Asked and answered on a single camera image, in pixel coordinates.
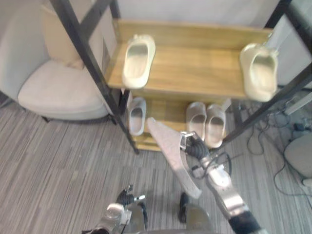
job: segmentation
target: chair leg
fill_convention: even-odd
[[[41,116],[41,117],[43,118],[43,120],[44,120],[46,123],[50,122],[50,120],[49,120],[47,117],[44,117],[44,116]]]
[[[114,125],[117,125],[117,122],[116,122],[114,116],[112,116],[111,114],[109,114],[107,117],[108,117],[108,119],[109,119]]]
[[[11,103],[13,103],[13,100],[8,97],[2,104],[0,104],[0,109],[5,106],[8,106]]]

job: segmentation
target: gray carpet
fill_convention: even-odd
[[[227,118],[232,130],[232,114]],[[281,149],[290,138],[287,129],[268,133]],[[279,153],[263,139],[264,155],[251,155],[249,134],[250,129],[225,148],[232,157],[242,154],[233,160],[233,184],[269,233],[310,234],[307,199],[282,195],[273,185],[282,166]],[[260,150],[256,136],[251,144]],[[277,182],[288,193],[302,192],[288,169]],[[147,195],[149,230],[185,227],[177,219],[181,188],[161,153],[135,155],[109,121],[46,123],[16,104],[0,110],[0,234],[79,234],[96,225],[129,183],[134,194]],[[203,195],[192,202],[210,213],[216,231],[233,233],[200,184]]]

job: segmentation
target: black cable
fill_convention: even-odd
[[[123,229],[122,229],[122,231],[121,231],[121,233],[120,233],[120,234],[123,234],[123,232],[124,232],[124,231],[125,231],[125,229],[126,229],[126,226],[127,226],[127,225],[124,225],[124,226],[123,226]]]
[[[281,194],[286,195],[286,196],[293,196],[293,197],[304,196],[304,197],[307,199],[307,201],[308,201],[308,203],[309,203],[309,206],[310,206],[310,208],[311,208],[311,210],[312,210],[312,204],[310,203],[310,200],[309,200],[309,197],[312,197],[312,195],[306,193],[306,192],[303,190],[303,188],[301,188],[301,186],[300,186],[299,184],[298,184],[298,187],[299,187],[300,190],[303,192],[302,194],[289,194],[289,193],[287,193],[287,192],[281,190],[281,189],[278,187],[277,183],[276,183],[276,177],[278,176],[278,174],[281,173],[281,172],[286,168],[286,165],[288,165],[288,167],[289,167],[289,163],[288,163],[288,161],[286,160],[285,155],[284,155],[284,151],[285,151],[285,149],[287,148],[287,146],[284,148],[283,151],[280,150],[279,147],[274,143],[273,139],[266,133],[266,131],[267,131],[270,127],[274,127],[274,128],[277,128],[277,129],[281,129],[281,128],[285,128],[285,127],[287,127],[287,126],[289,125],[289,123],[290,123],[291,120],[290,120],[290,117],[287,116],[287,115],[284,113],[285,109],[286,109],[286,105],[285,105],[282,109],[280,109],[280,110],[277,109],[277,111],[276,111],[276,110],[275,110],[275,111],[271,111],[271,112],[268,114],[266,120],[263,120],[263,121],[266,122],[266,126],[265,126],[264,128],[261,127],[261,124],[260,124],[260,123],[259,123],[259,125],[256,125],[256,124],[255,124],[255,125],[252,127],[252,134],[251,134],[250,137],[247,139],[247,149],[248,149],[248,151],[249,151],[251,154],[253,154],[253,155],[261,155],[261,154],[263,154],[263,153],[264,153],[264,147],[263,147],[262,141],[260,141],[260,136],[263,135],[263,136],[275,147],[275,149],[280,153],[280,155],[282,156],[282,159],[283,159],[283,166],[282,166],[282,168],[279,169],[279,170],[274,174],[274,176],[273,176],[273,183],[274,183],[275,188],[276,188]],[[249,109],[247,110],[247,113],[248,113],[249,116],[251,115],[250,110],[253,110],[253,106],[251,106],[251,108],[249,108]],[[284,116],[284,117],[285,117],[285,120],[286,120],[286,123],[283,124],[283,125],[278,125],[278,124],[277,124],[277,119],[276,119],[276,116],[277,116],[277,115],[282,115],[282,116]],[[274,120],[274,123],[273,123],[273,124],[270,123],[269,116],[273,116],[273,120]],[[259,142],[260,147],[261,147],[261,153],[255,153],[255,152],[253,152],[253,151],[249,148],[249,142],[250,142],[251,137],[254,135],[254,129],[255,129],[255,128],[259,130],[258,142]],[[291,135],[292,135],[292,139],[293,139],[293,132],[294,132],[294,130],[293,130],[292,128],[289,128],[289,130],[291,131]],[[296,180],[295,175],[292,173],[291,170],[290,170],[290,172],[291,172],[291,174],[292,174],[294,180]]]
[[[218,156],[214,157],[214,158],[208,163],[208,165],[207,165],[207,167],[206,167],[206,169],[205,169],[205,172],[204,172],[203,176],[202,176],[200,179],[203,179],[203,178],[207,175],[208,170],[209,170],[210,166],[211,166],[213,163],[216,163],[216,166],[217,166],[217,165],[220,165],[220,164],[223,164],[224,162],[226,162],[226,161],[224,161],[224,162],[222,162],[222,163],[218,163],[218,162],[217,162],[223,155],[226,156],[226,158],[227,158],[226,161],[228,161],[228,163],[229,163],[229,172],[228,172],[228,173],[229,173],[229,175],[231,176],[231,174],[232,174],[232,160],[231,160],[231,157],[229,156],[229,154],[228,154],[227,152],[222,152],[222,153],[219,154]]]

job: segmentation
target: white wall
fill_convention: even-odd
[[[292,4],[312,26],[312,1],[293,0]],[[279,51],[277,78],[278,84],[285,85],[312,62],[312,56],[301,41],[292,24],[283,16],[274,29],[269,46]]]
[[[118,0],[124,19],[264,27],[278,0]]]

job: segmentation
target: pair of slippers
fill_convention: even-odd
[[[191,103],[186,110],[187,130],[195,131],[209,148],[222,144],[225,133],[225,112],[219,105],[207,109],[202,102]]]

